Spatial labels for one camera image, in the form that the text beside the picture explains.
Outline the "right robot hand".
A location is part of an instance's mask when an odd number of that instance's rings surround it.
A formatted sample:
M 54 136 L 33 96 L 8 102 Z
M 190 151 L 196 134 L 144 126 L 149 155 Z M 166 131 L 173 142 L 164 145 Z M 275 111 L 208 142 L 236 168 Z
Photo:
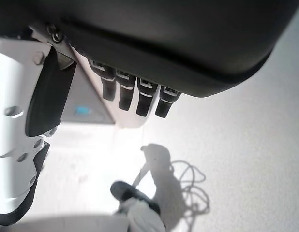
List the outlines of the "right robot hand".
M 78 53 L 103 98 L 166 117 L 184 93 L 208 97 L 253 76 L 299 0 L 0 0 L 0 225 L 30 209 L 61 123 Z

